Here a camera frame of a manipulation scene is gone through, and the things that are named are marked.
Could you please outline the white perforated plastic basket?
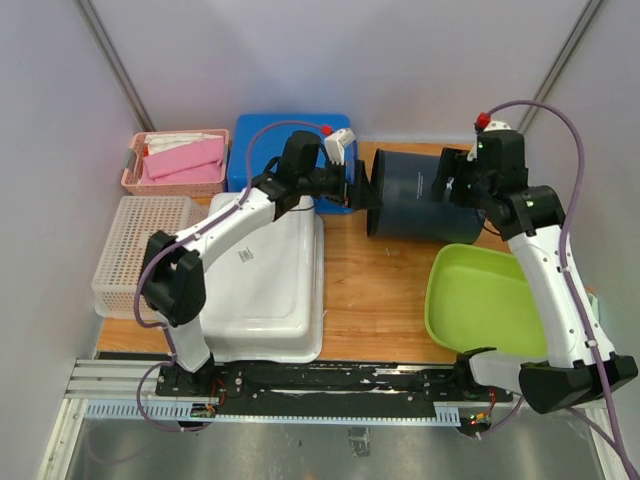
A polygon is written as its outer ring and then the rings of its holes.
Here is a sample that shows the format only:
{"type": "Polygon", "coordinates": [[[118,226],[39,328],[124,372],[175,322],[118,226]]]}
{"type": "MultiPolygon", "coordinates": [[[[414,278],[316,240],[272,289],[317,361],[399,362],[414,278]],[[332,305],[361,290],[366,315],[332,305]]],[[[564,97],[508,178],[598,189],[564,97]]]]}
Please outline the white perforated plastic basket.
{"type": "Polygon", "coordinates": [[[91,287],[98,315],[132,319],[147,242],[202,221],[208,209],[185,196],[125,196],[120,200],[91,287]]]}

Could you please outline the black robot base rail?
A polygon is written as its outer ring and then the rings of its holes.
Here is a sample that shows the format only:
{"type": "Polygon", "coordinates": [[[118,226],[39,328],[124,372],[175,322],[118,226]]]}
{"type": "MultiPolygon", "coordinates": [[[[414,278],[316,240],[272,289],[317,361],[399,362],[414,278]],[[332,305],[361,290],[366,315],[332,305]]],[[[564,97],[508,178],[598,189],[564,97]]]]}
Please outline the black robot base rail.
{"type": "Polygon", "coordinates": [[[413,402],[509,403],[513,394],[496,387],[463,387],[451,365],[314,361],[208,361],[196,373],[163,366],[156,381],[160,397],[193,397],[218,405],[300,404],[305,413],[339,413],[385,407],[398,411],[413,402]]]}

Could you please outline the blue plastic tub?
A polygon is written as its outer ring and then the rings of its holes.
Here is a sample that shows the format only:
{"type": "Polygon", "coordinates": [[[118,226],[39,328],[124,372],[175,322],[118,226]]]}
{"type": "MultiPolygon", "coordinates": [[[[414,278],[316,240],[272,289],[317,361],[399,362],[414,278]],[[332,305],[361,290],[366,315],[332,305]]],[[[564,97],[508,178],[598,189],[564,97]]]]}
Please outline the blue plastic tub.
{"type": "MultiPolygon", "coordinates": [[[[296,206],[278,206],[277,199],[282,188],[277,183],[277,162],[283,153],[287,139],[294,131],[303,130],[318,135],[323,144],[324,139],[336,130],[344,127],[344,120],[337,115],[295,115],[288,118],[283,115],[246,114],[238,119],[233,140],[231,157],[227,173],[228,190],[244,192],[247,182],[253,193],[260,191],[267,197],[268,203],[275,208],[273,217],[280,218],[285,213],[301,209],[300,202],[296,206]]],[[[357,158],[357,142],[347,148],[345,154],[346,178],[351,181],[357,158]]],[[[312,197],[311,205],[319,213],[348,214],[356,210],[338,205],[326,197],[312,197]]]]}

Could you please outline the large white plastic tub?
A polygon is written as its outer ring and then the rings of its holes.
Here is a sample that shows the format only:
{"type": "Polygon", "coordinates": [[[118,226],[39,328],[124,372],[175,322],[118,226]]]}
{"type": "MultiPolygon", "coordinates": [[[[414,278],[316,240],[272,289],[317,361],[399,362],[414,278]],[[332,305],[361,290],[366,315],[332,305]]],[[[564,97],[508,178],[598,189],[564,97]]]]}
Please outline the large white plastic tub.
{"type": "Polygon", "coordinates": [[[216,361],[309,363],[322,350],[324,225],[310,197],[205,274],[202,332],[216,361]]]}

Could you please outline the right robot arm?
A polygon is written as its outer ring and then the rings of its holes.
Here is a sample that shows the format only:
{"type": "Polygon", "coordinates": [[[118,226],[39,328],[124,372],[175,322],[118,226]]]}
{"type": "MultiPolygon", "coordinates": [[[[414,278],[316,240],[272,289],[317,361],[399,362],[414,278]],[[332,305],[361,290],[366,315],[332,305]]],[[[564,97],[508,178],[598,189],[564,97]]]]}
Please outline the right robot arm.
{"type": "Polygon", "coordinates": [[[597,324],[561,236],[565,211],[556,192],[528,183],[521,133],[491,120],[477,127],[471,150],[443,149],[431,196],[486,213],[525,275],[547,345],[543,358],[493,346],[460,354],[452,377],[460,397],[474,400],[497,387],[546,414],[601,399],[637,377],[635,359],[617,354],[597,324]]]}

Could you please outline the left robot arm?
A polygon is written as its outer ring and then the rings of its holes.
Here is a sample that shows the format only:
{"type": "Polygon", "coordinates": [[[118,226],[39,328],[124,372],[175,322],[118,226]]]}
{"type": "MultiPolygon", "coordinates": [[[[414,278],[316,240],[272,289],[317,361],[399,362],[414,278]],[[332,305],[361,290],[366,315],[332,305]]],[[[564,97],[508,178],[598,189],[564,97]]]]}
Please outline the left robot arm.
{"type": "Polygon", "coordinates": [[[208,365],[213,354],[202,333],[200,314],[206,299],[207,270],[236,243],[292,211],[305,196],[324,197],[352,209],[382,206],[367,176],[363,161],[355,160],[347,173],[345,150],[356,141],[349,128],[320,137],[318,130],[296,130],[281,155],[230,204],[195,226],[174,235],[163,231],[148,240],[133,310],[146,304],[156,321],[139,319],[146,329],[162,330],[170,349],[167,366],[181,368],[179,383],[190,394],[207,393],[214,383],[208,365]]]}

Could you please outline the black round bucket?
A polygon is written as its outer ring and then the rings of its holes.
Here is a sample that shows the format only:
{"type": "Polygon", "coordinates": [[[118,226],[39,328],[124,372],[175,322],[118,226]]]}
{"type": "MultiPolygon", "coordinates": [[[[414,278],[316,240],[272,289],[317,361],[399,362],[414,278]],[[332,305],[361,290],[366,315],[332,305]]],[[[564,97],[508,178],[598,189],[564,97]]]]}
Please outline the black round bucket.
{"type": "Polygon", "coordinates": [[[483,230],[485,215],[431,198],[438,166],[437,156],[378,149],[371,183],[383,206],[367,212],[367,236],[475,243],[483,230]]]}

